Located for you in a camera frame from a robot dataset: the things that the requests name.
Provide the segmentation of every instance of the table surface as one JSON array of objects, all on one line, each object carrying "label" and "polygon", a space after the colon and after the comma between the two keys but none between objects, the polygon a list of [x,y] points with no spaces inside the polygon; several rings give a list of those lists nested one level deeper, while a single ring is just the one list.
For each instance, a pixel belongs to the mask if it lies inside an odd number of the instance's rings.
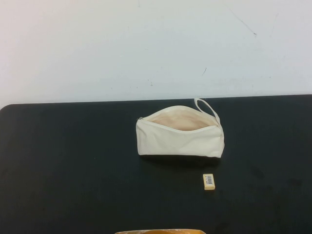
[{"label": "table surface", "polygon": [[3,108],[1,233],[312,233],[312,96],[206,100],[221,159],[138,155],[137,118],[189,99]]}]

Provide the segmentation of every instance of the zipper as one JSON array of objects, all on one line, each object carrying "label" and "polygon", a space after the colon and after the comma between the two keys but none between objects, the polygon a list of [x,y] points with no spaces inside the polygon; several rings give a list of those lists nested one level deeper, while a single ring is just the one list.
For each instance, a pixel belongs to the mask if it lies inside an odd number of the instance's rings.
[{"label": "zipper", "polygon": [[171,127],[168,127],[168,126],[159,124],[159,123],[150,122],[150,121],[148,121],[148,120],[143,119],[142,117],[138,118],[138,120],[143,120],[145,123],[147,123],[147,124],[149,124],[149,125],[157,126],[157,127],[159,127],[159,128],[163,128],[163,129],[166,129],[166,130],[170,130],[170,131],[172,131],[172,132],[186,133],[186,134],[201,132],[201,131],[205,131],[205,130],[207,130],[207,129],[218,128],[217,125],[212,125],[212,126],[207,126],[207,127],[200,128],[200,129],[196,129],[196,130],[182,131],[182,130],[178,130],[178,129],[175,129],[175,128],[171,128]]}]

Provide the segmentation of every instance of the barcode label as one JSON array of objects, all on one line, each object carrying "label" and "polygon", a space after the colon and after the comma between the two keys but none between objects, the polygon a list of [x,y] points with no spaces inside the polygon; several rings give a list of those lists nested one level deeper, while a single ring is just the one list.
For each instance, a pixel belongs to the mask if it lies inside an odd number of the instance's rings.
[{"label": "barcode label", "polygon": [[215,189],[215,180],[213,174],[203,174],[204,179],[204,189],[205,190],[214,190]]},{"label": "barcode label", "polygon": [[208,185],[213,185],[213,178],[211,177],[211,175],[207,175],[206,176],[206,184]]}]

